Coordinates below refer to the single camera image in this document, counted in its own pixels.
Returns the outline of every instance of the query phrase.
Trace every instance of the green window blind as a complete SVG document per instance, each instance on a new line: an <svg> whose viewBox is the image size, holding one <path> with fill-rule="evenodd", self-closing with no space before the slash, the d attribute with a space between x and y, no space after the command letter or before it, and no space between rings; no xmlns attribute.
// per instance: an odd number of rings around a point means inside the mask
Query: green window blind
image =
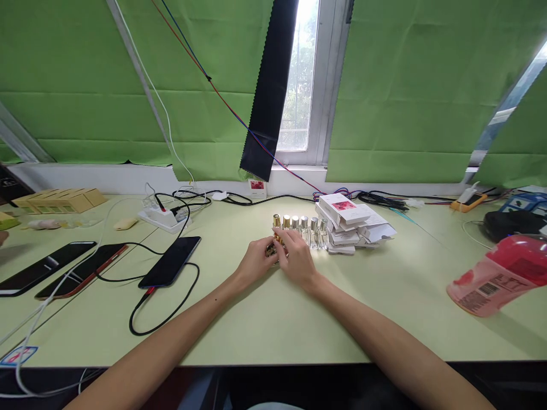
<svg viewBox="0 0 547 410"><path fill-rule="evenodd" d="M330 182L459 182L547 32L543 0L356 0Z"/></svg>
<svg viewBox="0 0 547 410"><path fill-rule="evenodd" d="M476 181L518 188L547 186L547 70L544 68L492 142Z"/></svg>
<svg viewBox="0 0 547 410"><path fill-rule="evenodd" d="M176 151L194 178L244 179L247 174L239 169L247 135L243 125L213 91L150 0L119 3L169 112ZM161 0L157 3L177 31ZM273 0L166 3L217 89L248 123ZM156 107L167 128L159 101ZM188 180L188 173L176 159L173 168L178 179Z"/></svg>
<svg viewBox="0 0 547 410"><path fill-rule="evenodd" d="M18 163L21 162L21 159L6 145L5 142L0 141L0 162Z"/></svg>
<svg viewBox="0 0 547 410"><path fill-rule="evenodd" d="M105 1L0 2L0 100L58 162L171 163Z"/></svg>

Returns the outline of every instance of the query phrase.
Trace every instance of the barcode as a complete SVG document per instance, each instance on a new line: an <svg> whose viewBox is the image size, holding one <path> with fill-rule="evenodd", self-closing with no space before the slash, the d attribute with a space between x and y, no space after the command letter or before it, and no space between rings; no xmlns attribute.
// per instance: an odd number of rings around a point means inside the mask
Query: barcode
<svg viewBox="0 0 547 410"><path fill-rule="evenodd" d="M490 282L485 283L482 285L479 290L484 293L486 296L492 296L494 293L496 293L500 288L497 286L492 285Z"/></svg>

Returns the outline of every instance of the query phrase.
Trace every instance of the desk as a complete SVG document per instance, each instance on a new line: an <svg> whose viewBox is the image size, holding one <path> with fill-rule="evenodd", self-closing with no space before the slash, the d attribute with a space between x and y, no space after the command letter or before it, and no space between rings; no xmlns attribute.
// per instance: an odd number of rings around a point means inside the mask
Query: desk
<svg viewBox="0 0 547 410"><path fill-rule="evenodd" d="M213 203L193 215L186 236L202 236L191 257L201 267L187 308L238 266L251 240L271 233L274 213L314 216L312 203L283 198L253 207ZM474 317L446 295L453 279L485 252L451 219L448 207L427 206L410 216L430 234L390 210L375 207L398 231L383 248L354 256L312 251L319 271L358 300L403 326L444 360L547 359L547 288L536 289L489 319ZM458 218L482 219L489 206ZM445 229L449 235L442 234ZM163 251L175 236L160 229L143 242ZM123 278L147 272L158 256L135 249L107 273ZM187 266L170 288L159 289L136 315L147 330L179 304L194 279ZM39 351L28 367L111 366L142 341L128 329L143 294L135 282L95 282L31 338ZM252 293L235 301L181 362L184 366L358 363L368 358L345 329L273 268Z"/></svg>
<svg viewBox="0 0 547 410"><path fill-rule="evenodd" d="M138 195L124 195L124 196L110 196L109 200L104 204L99 205L82 215L90 216L93 214L93 218L104 218L108 210L120 199L135 198L141 199L142 196ZM108 221L107 228L103 238L103 244L121 243L125 241L140 242L144 240L148 235L156 230L156 227L139 221L131 229L127 231L115 231L112 226L121 218L127 216L133 216L141 208L139 200L125 200L123 204L116 206L111 212ZM9 211L13 208L9 205L2 206L2 211ZM73 241L99 241L101 230L103 229L103 223L99 223L89 228L75 228L75 229L55 229L55 230L42 230L34 231L32 229L22 230L29 221L35 219L62 219L63 215L25 215L21 216L19 220L21 225L18 225L12 229L9 229L9 238L4 242L4 245L0 248L0 281L3 281L13 274L19 272L23 268L31 265L33 262L49 255L51 252L63 247L64 245ZM91 254L95 249L92 249L85 255L76 259L72 264L68 265L64 269L61 269L58 273L53 274L48 279L44 280L37 286L30 289L28 292L16 296L16 297L2 297L0 298L0 311L2 312L2 319L0 320L0 337L4 337L14 327L16 327L22 320L24 320L29 314L36 309L40 301L34 298L41 289L52 283L59 276L67 272L77 262ZM130 249L125 251L121 257L122 259L129 253ZM50 319L54 314L78 297L78 294L74 297L67 299L53 300L46 308L42 317L40 318L40 324L43 324ZM28 322L15 334L13 334L8 340L6 340L0 346L0 356L7 354L13 349L22 339L25 338L28 332L28 327L31 322Z"/></svg>

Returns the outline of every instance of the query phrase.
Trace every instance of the red wire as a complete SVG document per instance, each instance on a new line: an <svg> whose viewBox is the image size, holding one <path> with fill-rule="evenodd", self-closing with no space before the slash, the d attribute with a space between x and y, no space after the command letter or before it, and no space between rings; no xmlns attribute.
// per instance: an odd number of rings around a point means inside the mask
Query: red wire
<svg viewBox="0 0 547 410"><path fill-rule="evenodd" d="M221 94L218 92L217 88L215 87L215 85L213 84L213 82L211 81L211 77L207 76L207 74L205 74L205 71L202 70L202 68L199 66L198 62L195 60L194 56L190 53L190 51L188 51L188 49L186 48L186 46L184 45L184 43L182 42L182 40L179 38L179 36L177 35L177 33L175 32L175 30L172 28L171 24L169 24L169 22L167 21L167 19L165 18L164 14L161 12L160 8L158 7L158 5L156 4L156 2L154 0L152 0L152 3L154 3L154 6L156 7L156 10L158 10L158 13L162 16L162 18L164 19L165 23L167 23L167 25L169 26L169 28L171 29L171 31L173 32L173 34L175 35L175 37L177 38L178 42L181 44L181 46L184 48L184 50L186 51L186 53L190 56L190 58L192 59L192 61L194 62L194 64L199 68L199 70L202 72L202 74L205 76L205 78L207 78L207 80L209 81L209 83L211 84L213 90L215 90L215 92L217 93L217 95L221 98L222 102L225 104L225 106L228 107L228 109L231 111L231 113L233 115L235 115L235 117L248 129L248 126L247 124L245 124L245 122L239 117L239 115L237 115L235 113L234 110L232 110L232 107L230 107L230 105L226 102L226 100L221 96ZM268 155L271 155L271 153L264 147L262 146L262 144L259 144L262 149L264 151L266 151L268 153ZM281 167L285 170L285 171L288 171L289 173L291 173L292 175L294 175L296 178L298 178L299 180L305 182L306 184L310 185L313 189L315 189L316 191L319 191L319 188L317 188L316 186L310 184L308 181L306 181L304 178L296 175L294 172L292 172L290 169L288 169L286 166L284 166L280 161L278 161L273 155L272 155L272 158L275 159L277 161L277 163L279 165L281 165Z"/></svg>

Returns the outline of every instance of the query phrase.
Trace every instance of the multimeter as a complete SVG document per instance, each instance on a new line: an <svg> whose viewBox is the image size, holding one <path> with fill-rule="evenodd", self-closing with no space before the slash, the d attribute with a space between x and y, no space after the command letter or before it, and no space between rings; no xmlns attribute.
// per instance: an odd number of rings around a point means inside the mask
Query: multimeter
<svg viewBox="0 0 547 410"><path fill-rule="evenodd" d="M473 194L471 198L465 203L458 202L457 200L450 204L450 207L455 211L469 212L475 208L478 204L488 198L486 194Z"/></svg>

